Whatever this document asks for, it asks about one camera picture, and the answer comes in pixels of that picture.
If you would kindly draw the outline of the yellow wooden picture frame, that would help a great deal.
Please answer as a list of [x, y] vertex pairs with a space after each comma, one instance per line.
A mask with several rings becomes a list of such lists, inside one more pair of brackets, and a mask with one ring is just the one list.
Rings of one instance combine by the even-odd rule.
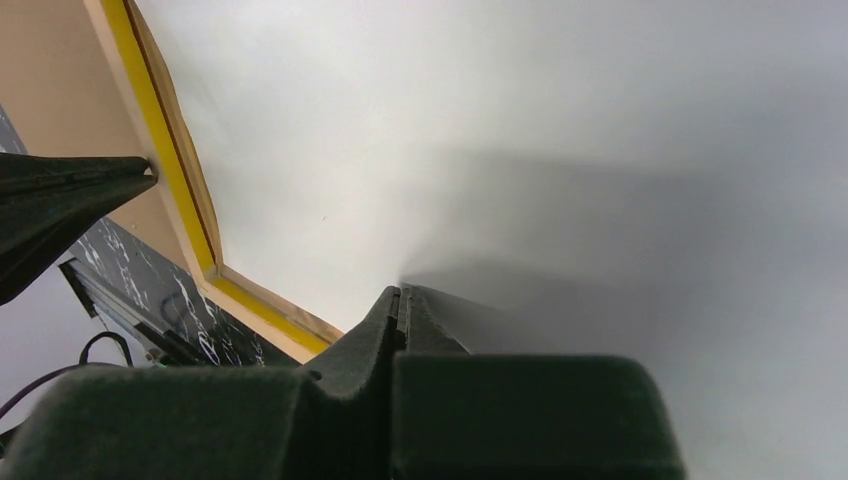
[[341, 332], [226, 266], [218, 222], [165, 62], [137, 4], [88, 1], [98, 41], [120, 90], [188, 271], [201, 295], [300, 363]]

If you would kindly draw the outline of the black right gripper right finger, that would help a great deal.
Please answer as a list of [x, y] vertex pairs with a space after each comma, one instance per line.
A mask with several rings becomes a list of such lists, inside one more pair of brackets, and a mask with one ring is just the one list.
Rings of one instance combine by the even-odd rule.
[[683, 479], [662, 395], [617, 356], [471, 354], [402, 291], [393, 361], [398, 479]]

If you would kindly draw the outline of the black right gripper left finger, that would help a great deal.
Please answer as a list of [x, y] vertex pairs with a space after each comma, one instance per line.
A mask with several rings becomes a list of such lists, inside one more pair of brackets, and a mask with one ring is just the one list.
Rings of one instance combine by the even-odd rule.
[[401, 292], [299, 367], [85, 367], [15, 433], [5, 479], [387, 479]]

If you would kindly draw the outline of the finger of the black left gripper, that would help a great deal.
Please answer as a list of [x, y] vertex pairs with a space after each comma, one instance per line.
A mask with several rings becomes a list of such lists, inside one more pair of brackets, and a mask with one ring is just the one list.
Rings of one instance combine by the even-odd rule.
[[11, 302], [104, 216], [137, 192], [37, 196], [1, 206], [1, 303]]
[[118, 181], [149, 188], [156, 183], [149, 170], [149, 162], [138, 156], [41, 157], [2, 152], [1, 194], [18, 195]]

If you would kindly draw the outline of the building photo print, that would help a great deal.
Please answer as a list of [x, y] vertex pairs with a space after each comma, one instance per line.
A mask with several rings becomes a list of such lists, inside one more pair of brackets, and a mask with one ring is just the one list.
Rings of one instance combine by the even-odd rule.
[[843, 1], [142, 1], [224, 265], [647, 367], [693, 479], [847, 475]]

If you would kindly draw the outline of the brown backing board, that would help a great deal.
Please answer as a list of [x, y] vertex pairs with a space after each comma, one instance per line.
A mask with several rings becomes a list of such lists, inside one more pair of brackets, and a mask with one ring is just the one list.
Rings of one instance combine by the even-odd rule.
[[[81, 1], [2, 2], [1, 106], [33, 155], [144, 153]], [[135, 257], [146, 247], [188, 267], [157, 188], [104, 218], [86, 239], [101, 257]]]

